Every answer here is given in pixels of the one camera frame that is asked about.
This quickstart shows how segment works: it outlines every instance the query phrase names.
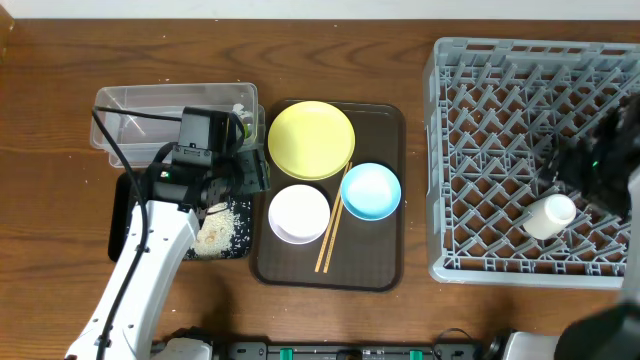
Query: clear plastic container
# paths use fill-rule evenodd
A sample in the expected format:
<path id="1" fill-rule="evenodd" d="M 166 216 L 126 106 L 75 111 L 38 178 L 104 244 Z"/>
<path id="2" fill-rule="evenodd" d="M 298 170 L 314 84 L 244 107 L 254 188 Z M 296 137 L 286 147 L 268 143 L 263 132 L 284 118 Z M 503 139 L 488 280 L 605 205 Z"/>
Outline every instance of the clear plastic container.
<path id="1" fill-rule="evenodd" d="M 264 143 L 264 109 L 259 116 L 258 90 L 251 83 L 106 87 L 98 91 L 95 104 L 176 117 L 182 115 L 185 106 L 233 111 L 241 118 L 248 134 L 239 151 Z M 149 165 L 160 147 L 177 141 L 180 134 L 178 122 L 104 112 L 99 112 L 99 116 L 132 167 Z M 94 148 L 109 152 L 109 163 L 113 167 L 122 167 L 93 120 L 89 142 Z"/>

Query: wooden chopsticks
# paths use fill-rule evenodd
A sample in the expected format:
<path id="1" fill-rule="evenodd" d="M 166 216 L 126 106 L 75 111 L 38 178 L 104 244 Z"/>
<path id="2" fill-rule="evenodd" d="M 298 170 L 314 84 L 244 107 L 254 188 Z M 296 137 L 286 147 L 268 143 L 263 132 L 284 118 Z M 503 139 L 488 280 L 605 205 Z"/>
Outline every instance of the wooden chopsticks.
<path id="1" fill-rule="evenodd" d="M 329 226 L 327 226 L 327 231 L 324 233 L 324 240 L 322 240 L 322 247 L 320 248 L 320 254 L 318 255 L 318 261 L 316 262 L 316 272 L 320 271 L 320 265 L 322 264 L 322 258 L 324 257 L 324 250 L 327 247 L 327 240 L 329 240 L 329 234 L 331 234 L 331 243 L 329 245 L 329 252 L 327 253 L 327 261 L 324 264 L 323 272 L 326 274 L 329 271 L 329 262 L 331 261 L 331 254 L 333 253 L 333 245 L 336 242 L 336 234 L 338 233 L 338 226 L 340 224 L 340 215 L 342 215 L 342 198 L 340 195 L 340 189 L 342 188 L 342 180 L 344 180 L 347 172 L 351 170 L 353 163 L 349 162 L 344 167 L 344 173 L 342 174 L 342 179 L 340 180 L 340 186 L 338 187 L 338 195 L 336 195 L 336 200 L 333 203 L 333 209 L 331 209 L 331 217 L 329 218 Z M 336 220 L 335 226 L 333 227 L 333 232 L 331 232 L 331 226 L 333 224 L 333 220 Z"/>

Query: dish rack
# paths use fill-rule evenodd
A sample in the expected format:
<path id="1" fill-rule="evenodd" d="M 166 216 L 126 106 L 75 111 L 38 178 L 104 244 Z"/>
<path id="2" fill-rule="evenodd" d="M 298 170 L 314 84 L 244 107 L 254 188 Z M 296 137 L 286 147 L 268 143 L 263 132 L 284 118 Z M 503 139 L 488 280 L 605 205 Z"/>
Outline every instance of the dish rack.
<path id="1" fill-rule="evenodd" d="M 545 187 L 555 144 L 640 92 L 640 45 L 443 38 L 424 69 L 429 271 L 440 282 L 619 288 L 630 224 Z M 553 193 L 575 220 L 540 241 L 524 208 Z"/>

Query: black tray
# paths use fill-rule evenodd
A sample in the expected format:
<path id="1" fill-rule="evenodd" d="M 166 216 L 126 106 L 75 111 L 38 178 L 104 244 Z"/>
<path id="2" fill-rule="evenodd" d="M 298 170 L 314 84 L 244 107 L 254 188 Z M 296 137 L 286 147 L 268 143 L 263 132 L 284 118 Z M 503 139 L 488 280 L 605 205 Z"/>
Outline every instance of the black tray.
<path id="1" fill-rule="evenodd" d="M 269 125 L 286 107 L 301 100 L 285 100 L 270 111 Z M 402 113 L 389 105 L 330 102 L 351 120 L 356 147 L 353 166 L 375 162 L 387 166 L 400 180 L 402 199 L 397 210 L 380 221 L 363 221 L 346 209 L 336 235 L 328 273 L 315 266 L 324 234 L 305 245 L 280 240 L 267 219 L 273 197 L 287 186 L 307 184 L 319 189 L 333 206 L 344 170 L 321 181 L 305 182 L 284 174 L 271 165 L 271 190 L 257 203 L 256 231 L 251 252 L 251 271 L 263 283 L 345 290 L 382 292 L 392 289 L 402 277 L 404 237 L 405 124 Z"/>

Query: wooden table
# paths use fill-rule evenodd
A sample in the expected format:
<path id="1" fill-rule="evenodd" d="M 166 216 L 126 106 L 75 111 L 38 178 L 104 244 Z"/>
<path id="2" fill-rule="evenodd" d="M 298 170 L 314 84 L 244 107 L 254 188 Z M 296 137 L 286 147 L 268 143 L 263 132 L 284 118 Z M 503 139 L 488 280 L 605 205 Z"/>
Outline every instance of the wooden table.
<path id="1" fill-rule="evenodd" d="M 445 285 L 427 272 L 422 68 L 444 36 L 640 42 L 638 22 L 17 21 L 0 66 L 0 357 L 61 358 L 114 264 L 115 181 L 89 146 L 104 86 L 249 81 L 284 98 L 397 106 L 407 119 L 405 269 L 387 294 L 259 284 L 246 260 L 180 267 L 157 336 L 203 326 L 229 338 L 432 342 L 460 327 L 557 335 L 615 292 Z"/>

